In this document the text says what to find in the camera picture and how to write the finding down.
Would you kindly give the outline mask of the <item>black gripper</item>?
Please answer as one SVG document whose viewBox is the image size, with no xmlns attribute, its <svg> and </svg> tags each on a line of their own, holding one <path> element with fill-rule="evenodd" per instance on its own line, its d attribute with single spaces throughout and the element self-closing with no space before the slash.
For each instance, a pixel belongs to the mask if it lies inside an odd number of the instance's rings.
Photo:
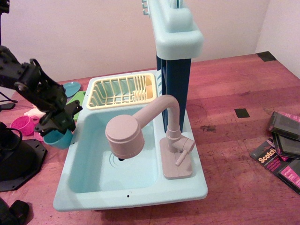
<svg viewBox="0 0 300 225">
<path fill-rule="evenodd" d="M 36 59 L 21 64 L 16 90 L 40 111 L 46 113 L 34 127 L 34 132 L 46 136 L 52 131 L 75 130 L 74 116 L 83 109 L 79 100 L 66 105 L 65 89 L 42 70 Z"/>
</svg>

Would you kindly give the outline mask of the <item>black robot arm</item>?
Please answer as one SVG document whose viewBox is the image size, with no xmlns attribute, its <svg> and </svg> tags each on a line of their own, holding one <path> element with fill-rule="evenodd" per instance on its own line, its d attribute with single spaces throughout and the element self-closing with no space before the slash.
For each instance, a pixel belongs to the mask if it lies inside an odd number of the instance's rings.
<svg viewBox="0 0 300 225">
<path fill-rule="evenodd" d="M 14 89 L 45 115 L 35 126 L 41 136 L 56 130 L 62 134 L 74 131 L 74 115 L 83 108 L 78 100 L 67 104 L 63 85 L 52 80 L 36 59 L 20 63 L 5 46 L 0 47 L 0 85 Z"/>
</svg>

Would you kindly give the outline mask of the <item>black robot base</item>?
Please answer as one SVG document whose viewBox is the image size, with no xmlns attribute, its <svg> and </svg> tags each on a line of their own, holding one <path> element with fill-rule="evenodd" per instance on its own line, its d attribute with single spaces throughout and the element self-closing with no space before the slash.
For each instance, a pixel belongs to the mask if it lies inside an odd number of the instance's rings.
<svg viewBox="0 0 300 225">
<path fill-rule="evenodd" d="M 42 167 L 46 148 L 36 139 L 23 140 L 20 130 L 0 123 L 0 191 L 20 188 Z"/>
</svg>

